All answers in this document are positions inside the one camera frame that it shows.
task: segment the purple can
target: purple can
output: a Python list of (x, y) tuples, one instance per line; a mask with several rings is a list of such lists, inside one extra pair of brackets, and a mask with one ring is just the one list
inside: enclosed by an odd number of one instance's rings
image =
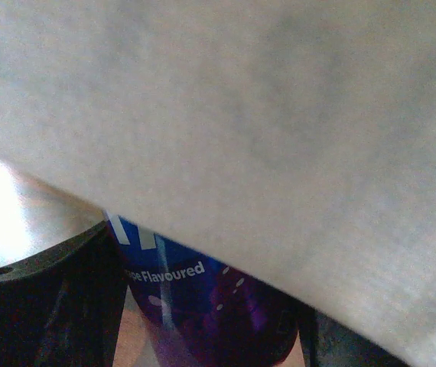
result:
[(292, 299), (162, 235), (113, 216), (122, 263), (165, 367), (269, 367), (298, 335)]

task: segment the black plastic object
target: black plastic object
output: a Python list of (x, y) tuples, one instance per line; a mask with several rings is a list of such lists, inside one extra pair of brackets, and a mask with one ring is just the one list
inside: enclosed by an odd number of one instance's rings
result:
[(104, 222), (0, 268), (0, 366), (111, 366), (125, 290)]
[(300, 302), (298, 329), (306, 367), (408, 367), (361, 335)]

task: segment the white fabric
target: white fabric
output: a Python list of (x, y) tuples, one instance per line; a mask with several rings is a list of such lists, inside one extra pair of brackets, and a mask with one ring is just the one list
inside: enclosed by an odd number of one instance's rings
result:
[(436, 0), (0, 2), (0, 158), (436, 366)]

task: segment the can label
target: can label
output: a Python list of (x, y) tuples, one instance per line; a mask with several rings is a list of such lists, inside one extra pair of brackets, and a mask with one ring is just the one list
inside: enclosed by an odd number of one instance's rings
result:
[(286, 358), (297, 336), (289, 296), (124, 219), (111, 223), (162, 365), (270, 366)]

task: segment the glossy surface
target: glossy surface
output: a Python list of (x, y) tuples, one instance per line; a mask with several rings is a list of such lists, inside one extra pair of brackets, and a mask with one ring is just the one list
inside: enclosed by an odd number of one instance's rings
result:
[(162, 367), (286, 360), (298, 335), (289, 296), (123, 218), (111, 224)]
[(0, 163), (0, 267), (80, 234), (102, 212)]
[[(159, 367), (159, 364), (145, 329), (142, 312), (128, 289), (113, 367), (130, 366)], [(299, 338), (297, 338), (288, 358), (278, 367), (305, 367)]]

